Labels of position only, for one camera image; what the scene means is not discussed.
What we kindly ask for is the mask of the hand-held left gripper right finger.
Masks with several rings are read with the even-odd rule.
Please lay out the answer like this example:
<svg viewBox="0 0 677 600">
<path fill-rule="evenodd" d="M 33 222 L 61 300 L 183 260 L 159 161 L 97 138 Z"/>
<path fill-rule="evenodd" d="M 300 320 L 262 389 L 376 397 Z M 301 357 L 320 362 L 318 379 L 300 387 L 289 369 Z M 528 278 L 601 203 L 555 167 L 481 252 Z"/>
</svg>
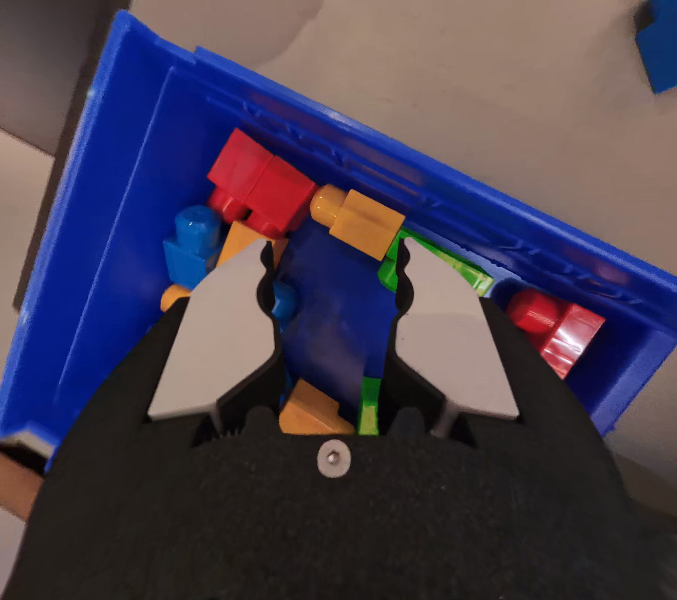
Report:
<svg viewBox="0 0 677 600">
<path fill-rule="evenodd" d="M 400 240 L 397 312 L 380 396 L 380 434 L 406 410 L 424 435 L 461 437 L 461 424 L 513 429 L 520 411 L 481 299 L 467 281 L 413 238 Z"/>
</svg>

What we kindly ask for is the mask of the blue plastic bin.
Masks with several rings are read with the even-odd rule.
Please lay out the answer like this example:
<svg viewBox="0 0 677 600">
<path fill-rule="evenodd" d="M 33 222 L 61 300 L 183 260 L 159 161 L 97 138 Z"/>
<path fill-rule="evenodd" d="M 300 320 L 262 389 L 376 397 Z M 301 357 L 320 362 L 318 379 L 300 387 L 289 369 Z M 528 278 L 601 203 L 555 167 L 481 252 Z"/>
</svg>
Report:
<svg viewBox="0 0 677 600">
<path fill-rule="evenodd" d="M 58 448 L 160 316 L 163 242 L 240 128 L 319 185 L 355 189 L 495 278 L 605 317 L 565 379 L 609 433 L 676 348 L 676 277 L 201 47 L 119 12 L 89 88 L 7 356 L 1 438 Z"/>
</svg>

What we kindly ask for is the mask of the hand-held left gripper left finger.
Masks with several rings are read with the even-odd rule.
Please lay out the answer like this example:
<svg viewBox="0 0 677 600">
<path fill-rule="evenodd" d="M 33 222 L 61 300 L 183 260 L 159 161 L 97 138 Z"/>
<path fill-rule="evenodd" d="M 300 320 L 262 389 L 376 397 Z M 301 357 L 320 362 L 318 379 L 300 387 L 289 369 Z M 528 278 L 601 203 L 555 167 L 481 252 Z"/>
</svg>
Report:
<svg viewBox="0 0 677 600">
<path fill-rule="evenodd" d="M 199 412 L 244 420 L 258 406 L 278 413 L 286 374 L 274 271 L 273 244 L 258 239 L 191 292 L 148 408 L 152 420 Z"/>
</svg>

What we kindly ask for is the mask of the blue toy block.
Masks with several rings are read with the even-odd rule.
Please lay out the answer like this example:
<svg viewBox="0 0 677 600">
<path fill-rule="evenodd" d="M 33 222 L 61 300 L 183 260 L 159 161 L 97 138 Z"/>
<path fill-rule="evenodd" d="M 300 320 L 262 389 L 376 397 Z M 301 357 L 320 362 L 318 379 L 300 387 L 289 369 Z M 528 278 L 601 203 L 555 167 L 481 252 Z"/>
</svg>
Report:
<svg viewBox="0 0 677 600">
<path fill-rule="evenodd" d="M 280 325 L 280 330 L 284 331 L 297 312 L 298 297 L 294 288 L 286 283 L 275 281 L 274 307 L 272 315 Z"/>
</svg>

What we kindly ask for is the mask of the grey desk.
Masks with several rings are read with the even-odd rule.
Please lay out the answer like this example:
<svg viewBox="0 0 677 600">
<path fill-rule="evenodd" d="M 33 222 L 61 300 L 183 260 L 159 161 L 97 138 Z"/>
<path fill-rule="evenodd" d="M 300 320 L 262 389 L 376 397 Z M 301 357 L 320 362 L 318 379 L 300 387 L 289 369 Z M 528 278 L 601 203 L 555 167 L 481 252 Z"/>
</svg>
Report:
<svg viewBox="0 0 677 600">
<path fill-rule="evenodd" d="M 133 0 L 201 46 L 676 273 L 676 90 L 643 0 Z"/>
</svg>

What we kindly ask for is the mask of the green toy block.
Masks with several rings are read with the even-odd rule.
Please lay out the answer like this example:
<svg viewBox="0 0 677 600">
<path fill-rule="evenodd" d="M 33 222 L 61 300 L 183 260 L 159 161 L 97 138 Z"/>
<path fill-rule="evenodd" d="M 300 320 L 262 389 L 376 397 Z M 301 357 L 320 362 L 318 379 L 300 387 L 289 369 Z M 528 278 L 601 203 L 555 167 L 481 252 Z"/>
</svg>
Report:
<svg viewBox="0 0 677 600">
<path fill-rule="evenodd" d="M 361 383 L 360 406 L 358 410 L 358 435 L 379 435 L 378 402 L 382 380 L 364 376 Z"/>
</svg>

